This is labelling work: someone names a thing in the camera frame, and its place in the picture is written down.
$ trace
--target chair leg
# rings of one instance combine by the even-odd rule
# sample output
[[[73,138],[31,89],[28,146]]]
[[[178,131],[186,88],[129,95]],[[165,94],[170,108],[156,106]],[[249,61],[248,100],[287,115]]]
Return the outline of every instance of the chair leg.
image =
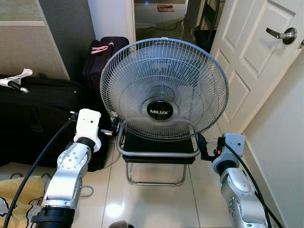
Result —
[[[183,174],[182,174],[182,179],[177,182],[177,183],[171,183],[171,182],[139,182],[139,181],[134,181],[129,175],[129,163],[125,163],[125,171],[126,171],[126,178],[131,184],[135,185],[152,185],[152,186],[179,186],[181,185],[185,179],[186,179],[186,170],[187,170],[187,165],[184,164],[184,169],[183,169]]]

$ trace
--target fan guard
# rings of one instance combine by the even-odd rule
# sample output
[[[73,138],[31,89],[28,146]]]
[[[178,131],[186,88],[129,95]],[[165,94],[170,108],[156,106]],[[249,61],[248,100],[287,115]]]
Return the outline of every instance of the fan guard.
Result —
[[[108,113],[130,132],[176,141],[210,128],[228,100],[220,65],[190,43],[154,38],[113,55],[102,72],[101,96]]]

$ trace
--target black luggage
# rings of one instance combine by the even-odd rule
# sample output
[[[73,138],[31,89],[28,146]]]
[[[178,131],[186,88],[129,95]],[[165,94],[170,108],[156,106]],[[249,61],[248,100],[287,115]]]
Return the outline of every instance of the black luggage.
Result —
[[[0,86],[0,165],[8,162],[32,164],[48,141],[71,116],[70,111],[89,108],[101,111],[100,102],[79,83],[58,79],[26,77],[21,85],[29,90]],[[102,118],[99,129],[109,129],[111,122]],[[76,122],[71,123],[46,153],[39,165],[56,167],[58,155],[73,142]],[[108,139],[100,135],[102,148],[92,154],[89,171],[103,168]]]
[[[87,86],[100,101],[101,72],[111,56],[128,44],[129,41],[125,37],[104,37],[100,41],[93,40],[90,46],[83,76]]]

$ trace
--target pink strap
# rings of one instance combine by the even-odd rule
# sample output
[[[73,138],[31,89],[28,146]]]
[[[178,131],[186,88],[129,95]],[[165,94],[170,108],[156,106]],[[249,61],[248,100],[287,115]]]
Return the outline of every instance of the pink strap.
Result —
[[[95,54],[95,53],[98,53],[98,52],[106,51],[108,49],[109,45],[113,45],[114,46],[114,43],[111,42],[107,46],[93,47],[92,50],[94,50],[94,51],[91,51],[91,54]]]

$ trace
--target tile floor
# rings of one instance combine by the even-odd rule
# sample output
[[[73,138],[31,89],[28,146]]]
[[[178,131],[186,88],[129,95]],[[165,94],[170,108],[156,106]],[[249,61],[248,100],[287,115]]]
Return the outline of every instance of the tile floor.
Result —
[[[204,133],[212,142],[219,136],[217,126]],[[114,141],[107,164],[118,156]],[[14,172],[26,173],[28,165],[10,163],[0,167],[0,180]],[[38,167],[34,175],[54,169]],[[182,174],[182,165],[134,164],[132,178],[141,181],[173,181]],[[125,163],[120,158],[106,169],[88,172],[84,185],[94,188],[89,198],[81,198],[72,228],[107,228],[113,222],[125,220],[135,228],[223,228],[231,227],[228,209],[220,193],[219,176],[208,161],[196,158],[187,167],[185,182],[178,187],[135,186],[125,178]]]
[[[175,12],[158,12],[157,4],[135,4],[135,26],[136,40],[147,38],[168,37],[187,41],[196,44],[190,34],[190,26],[185,22],[178,22],[184,19],[186,13],[185,4],[173,4]],[[157,27],[162,29],[176,29],[163,31],[155,28],[142,30],[142,28]]]

